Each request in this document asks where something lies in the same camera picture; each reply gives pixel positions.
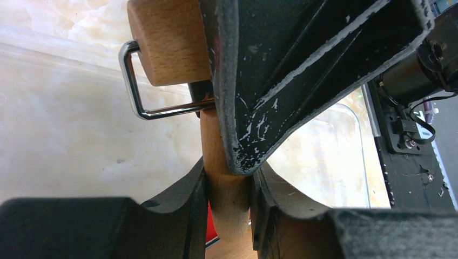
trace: transparent plastic tray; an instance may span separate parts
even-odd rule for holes
[[[289,136],[267,160],[299,191],[330,207],[369,207],[361,129],[335,104]]]
[[[134,64],[145,108],[190,101],[186,86],[151,87]],[[155,121],[133,114],[116,51],[0,26],[0,78],[0,202],[20,196],[143,202],[201,157],[195,114]],[[368,206],[359,123],[344,105],[298,129],[268,161],[319,202]]]

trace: black wire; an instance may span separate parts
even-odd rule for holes
[[[380,86],[385,93],[385,95],[388,97],[388,99],[396,106],[399,106],[398,101],[396,101],[389,93],[388,90],[386,90],[385,85]]]
[[[411,109],[410,109],[410,112],[409,112],[409,117],[416,123],[418,123],[420,126],[422,126],[423,128],[425,128],[427,131],[431,132],[432,136],[428,139],[421,139],[421,138],[414,138],[411,134],[407,134],[407,136],[415,141],[417,144],[420,144],[420,145],[424,145],[424,144],[427,144],[427,143],[431,143],[433,142],[433,140],[436,138],[436,130],[434,129],[433,126],[431,126],[430,124],[427,124],[426,122],[424,122],[423,120],[421,120],[420,118],[418,118],[417,116],[415,116],[413,113],[414,113],[414,109],[417,108],[419,105],[421,104],[424,104],[428,101],[440,101],[440,100],[445,100],[445,99],[448,99],[448,98],[452,98],[452,97],[455,97],[455,96],[458,96],[458,91],[455,91],[453,92],[452,95],[450,96],[439,96],[439,97],[432,97],[432,98],[429,98],[429,99],[426,99],[418,104],[416,104],[415,106],[413,106]]]

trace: marble surface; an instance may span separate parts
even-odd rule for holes
[[[201,156],[194,114],[154,122],[133,115],[117,62],[131,38],[125,8],[120,0],[2,2],[0,201],[128,195],[141,202]],[[151,87],[133,62],[146,107],[190,101],[185,85]],[[315,120],[269,162],[289,168],[278,172],[330,206],[361,207],[368,194],[372,207],[389,207],[361,90],[340,103],[353,111],[351,123]],[[318,131],[323,123],[327,130]],[[340,143],[332,143],[336,136]]]

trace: metal handle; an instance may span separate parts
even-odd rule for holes
[[[155,120],[185,113],[198,112],[208,108],[214,108],[214,100],[200,101],[198,103],[182,104],[161,108],[157,110],[143,109],[142,99],[138,92],[137,80],[132,66],[132,53],[140,51],[140,46],[135,40],[124,43],[119,50],[119,63],[123,73],[124,83],[126,84],[130,104],[134,114],[144,120]]]

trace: wooden block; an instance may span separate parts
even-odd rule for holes
[[[197,0],[129,0],[127,15],[139,57],[153,86],[210,79]]]
[[[242,238],[236,242],[219,241],[205,251],[205,259],[257,259],[253,250],[251,227],[247,226]]]

